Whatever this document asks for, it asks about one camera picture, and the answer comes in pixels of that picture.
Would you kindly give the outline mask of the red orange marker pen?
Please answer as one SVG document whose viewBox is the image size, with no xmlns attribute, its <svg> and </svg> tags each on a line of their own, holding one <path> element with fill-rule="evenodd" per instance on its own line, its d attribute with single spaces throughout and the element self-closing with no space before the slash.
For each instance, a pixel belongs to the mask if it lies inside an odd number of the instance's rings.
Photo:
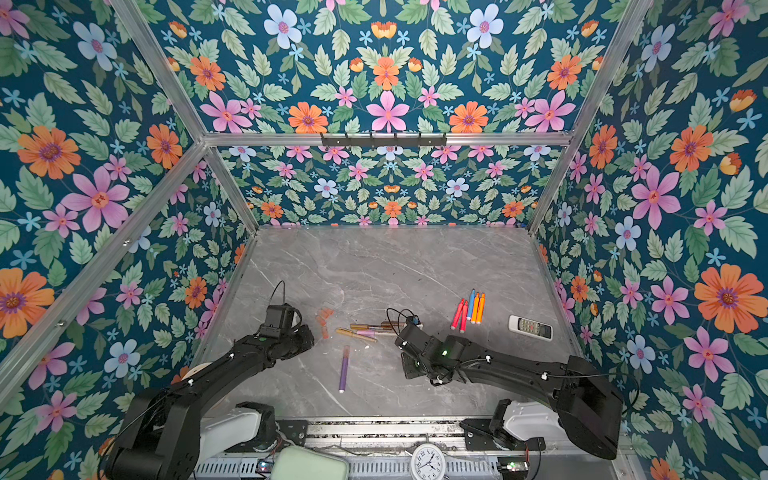
<svg viewBox="0 0 768 480">
<path fill-rule="evenodd" d="M 460 321 L 463 319 L 463 311 L 464 311 L 465 303 L 466 303 L 466 300 L 462 298 L 456 307 L 456 310 L 450 325 L 450 328 L 452 330 L 456 330 L 459 327 Z"/>
</svg>

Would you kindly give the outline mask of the yellow orange marker pen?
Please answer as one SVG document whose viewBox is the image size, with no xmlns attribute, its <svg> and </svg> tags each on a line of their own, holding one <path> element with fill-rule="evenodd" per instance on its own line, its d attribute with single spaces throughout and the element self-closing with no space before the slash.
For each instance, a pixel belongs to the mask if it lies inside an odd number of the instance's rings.
<svg viewBox="0 0 768 480">
<path fill-rule="evenodd" d="M 485 303 L 486 303 L 485 293 L 479 294 L 477 297 L 476 305 L 475 305 L 475 312 L 473 314 L 473 322 L 475 324 L 481 324 L 483 321 Z"/>
</svg>

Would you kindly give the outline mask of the blue marker pen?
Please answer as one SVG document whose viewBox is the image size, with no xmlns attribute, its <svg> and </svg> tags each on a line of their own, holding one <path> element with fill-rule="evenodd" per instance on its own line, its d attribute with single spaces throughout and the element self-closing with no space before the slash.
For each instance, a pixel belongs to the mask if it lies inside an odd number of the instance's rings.
<svg viewBox="0 0 768 480">
<path fill-rule="evenodd" d="M 472 319 L 474 317 L 474 308 L 475 308 L 476 298 L 477 298 L 477 291 L 476 291 L 476 289 L 473 288 L 471 290 L 471 293 L 470 293 L 470 296 L 469 296 L 469 299 L 468 299 L 469 310 L 468 310 L 468 314 L 467 314 L 467 321 L 470 322 L 470 323 L 473 321 Z"/>
</svg>

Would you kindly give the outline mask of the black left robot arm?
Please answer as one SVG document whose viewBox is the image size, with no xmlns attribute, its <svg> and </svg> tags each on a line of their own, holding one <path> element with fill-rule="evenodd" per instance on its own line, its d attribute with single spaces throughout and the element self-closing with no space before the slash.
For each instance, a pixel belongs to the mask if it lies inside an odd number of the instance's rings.
<svg viewBox="0 0 768 480">
<path fill-rule="evenodd" d="M 108 479 L 186 479 L 201 454 L 201 421 L 245 380 L 310 350 L 311 329 L 287 303 L 270 305 L 256 333 L 236 340 L 210 365 L 163 389 L 132 399 L 102 461 Z"/>
</svg>

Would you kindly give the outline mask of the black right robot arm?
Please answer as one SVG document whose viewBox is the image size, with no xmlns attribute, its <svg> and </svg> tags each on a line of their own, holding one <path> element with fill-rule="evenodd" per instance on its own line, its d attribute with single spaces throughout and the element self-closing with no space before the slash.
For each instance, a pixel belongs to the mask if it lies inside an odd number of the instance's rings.
<svg viewBox="0 0 768 480">
<path fill-rule="evenodd" d="M 524 359 L 490 350 L 464 337 L 440 340 L 413 323 L 395 337 L 403 370 L 433 386 L 454 380 L 519 393 L 549 407 L 568 440 L 595 457 L 618 455 L 624 401 L 605 374 L 571 355 L 566 363 Z"/>
</svg>

